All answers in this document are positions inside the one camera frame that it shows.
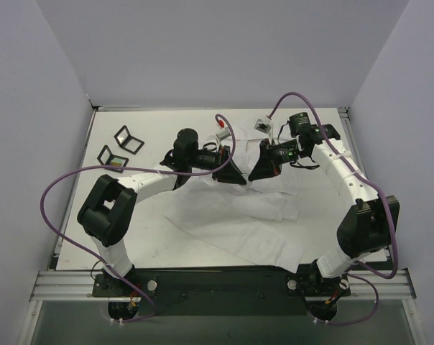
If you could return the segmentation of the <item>white garment shirt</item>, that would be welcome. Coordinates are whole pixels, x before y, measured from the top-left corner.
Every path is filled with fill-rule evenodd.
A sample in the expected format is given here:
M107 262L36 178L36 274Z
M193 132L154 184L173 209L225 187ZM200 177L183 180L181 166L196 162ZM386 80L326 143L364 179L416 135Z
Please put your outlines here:
M255 265L295 273L304 249L280 232L296 221L297 176L256 180L248 187L191 178L175 192L165 217L184 232Z

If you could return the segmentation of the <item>colourful painted round brooch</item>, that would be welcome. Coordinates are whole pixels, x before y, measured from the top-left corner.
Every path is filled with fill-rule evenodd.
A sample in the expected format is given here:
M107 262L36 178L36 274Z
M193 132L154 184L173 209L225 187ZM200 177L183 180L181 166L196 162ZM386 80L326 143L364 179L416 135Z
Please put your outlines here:
M123 162L120 160L112 160L112 161L110 161L110 165L116 166L116 167L121 167L123 165Z

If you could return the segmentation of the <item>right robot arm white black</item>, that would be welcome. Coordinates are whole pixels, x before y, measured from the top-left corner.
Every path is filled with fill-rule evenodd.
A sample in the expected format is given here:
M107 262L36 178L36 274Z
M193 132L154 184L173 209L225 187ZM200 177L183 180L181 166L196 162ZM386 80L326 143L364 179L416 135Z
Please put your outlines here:
M309 284L317 288L342 276L369 254L392 244L400 205L395 197L381 196L365 182L333 125L312 124L305 112L292 115L287 125L292 139L275 143L271 120L257 119L254 128L268 137L259 143L259 159L247 179L277 177L283 164L291 165L308 157L322 169L348 206L336 232L336 243L310 265Z

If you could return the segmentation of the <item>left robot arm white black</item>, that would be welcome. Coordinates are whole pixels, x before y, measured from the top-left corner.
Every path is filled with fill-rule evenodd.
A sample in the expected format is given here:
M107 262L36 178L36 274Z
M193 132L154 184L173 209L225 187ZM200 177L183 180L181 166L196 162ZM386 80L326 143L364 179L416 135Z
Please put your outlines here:
M159 170L141 172L124 178L102 175L81 207L77 221L96 245L103 270L110 276L108 286L117 295L134 289L130 274L134 264L128 257L124 236L135 205L159 193L177 190L190 178L194 168L205 170L220 183L245 185L246 179L231 156L235 146L221 141L234 138L234 131L222 129L216 134L214 151L198 147L198 133L193 129L178 132L173 148L161 161Z

